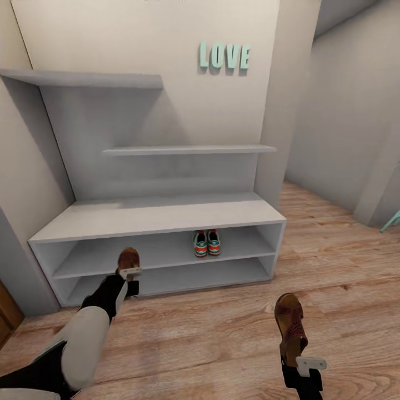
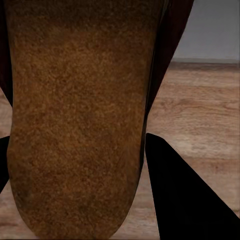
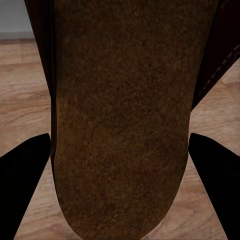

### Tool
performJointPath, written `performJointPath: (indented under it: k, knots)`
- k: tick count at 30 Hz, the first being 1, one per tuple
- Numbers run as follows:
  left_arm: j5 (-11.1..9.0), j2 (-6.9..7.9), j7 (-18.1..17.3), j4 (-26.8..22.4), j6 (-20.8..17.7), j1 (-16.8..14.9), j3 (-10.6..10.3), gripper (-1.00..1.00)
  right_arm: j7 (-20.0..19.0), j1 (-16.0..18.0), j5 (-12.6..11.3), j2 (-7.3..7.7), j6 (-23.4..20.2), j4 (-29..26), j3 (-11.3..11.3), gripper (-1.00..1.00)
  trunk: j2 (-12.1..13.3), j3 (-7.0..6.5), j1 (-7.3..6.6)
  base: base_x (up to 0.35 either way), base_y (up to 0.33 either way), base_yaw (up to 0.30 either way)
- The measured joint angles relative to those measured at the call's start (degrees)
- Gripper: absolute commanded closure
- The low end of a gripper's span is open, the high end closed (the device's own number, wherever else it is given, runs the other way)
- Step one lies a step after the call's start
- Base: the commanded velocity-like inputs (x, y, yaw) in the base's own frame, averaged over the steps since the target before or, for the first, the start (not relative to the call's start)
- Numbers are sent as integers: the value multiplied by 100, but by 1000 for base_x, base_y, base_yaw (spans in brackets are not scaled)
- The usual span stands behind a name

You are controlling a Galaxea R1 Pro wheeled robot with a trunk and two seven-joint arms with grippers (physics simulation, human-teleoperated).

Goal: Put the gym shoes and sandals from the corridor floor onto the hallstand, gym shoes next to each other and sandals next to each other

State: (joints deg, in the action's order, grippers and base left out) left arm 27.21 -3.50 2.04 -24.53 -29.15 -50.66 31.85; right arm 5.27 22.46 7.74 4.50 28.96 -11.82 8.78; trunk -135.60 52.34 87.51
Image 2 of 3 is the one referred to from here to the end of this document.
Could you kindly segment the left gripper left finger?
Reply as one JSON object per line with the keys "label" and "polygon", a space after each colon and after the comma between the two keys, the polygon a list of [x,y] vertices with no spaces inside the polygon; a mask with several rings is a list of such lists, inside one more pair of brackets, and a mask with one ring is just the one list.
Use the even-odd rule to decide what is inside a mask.
{"label": "left gripper left finger", "polygon": [[9,180],[7,167],[7,148],[10,136],[0,138],[0,193]]}

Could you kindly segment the sandal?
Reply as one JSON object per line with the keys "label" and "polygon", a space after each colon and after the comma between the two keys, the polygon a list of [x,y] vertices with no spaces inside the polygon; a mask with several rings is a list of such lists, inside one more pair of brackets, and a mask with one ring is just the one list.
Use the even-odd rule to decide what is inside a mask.
{"label": "sandal", "polygon": [[0,0],[12,194],[41,240],[108,240],[194,0]]}

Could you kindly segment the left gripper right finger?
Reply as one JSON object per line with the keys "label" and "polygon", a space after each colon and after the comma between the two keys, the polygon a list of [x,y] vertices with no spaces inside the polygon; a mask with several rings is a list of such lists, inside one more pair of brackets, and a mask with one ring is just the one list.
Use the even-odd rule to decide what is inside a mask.
{"label": "left gripper right finger", "polygon": [[164,138],[144,149],[160,240],[240,240],[240,218]]}

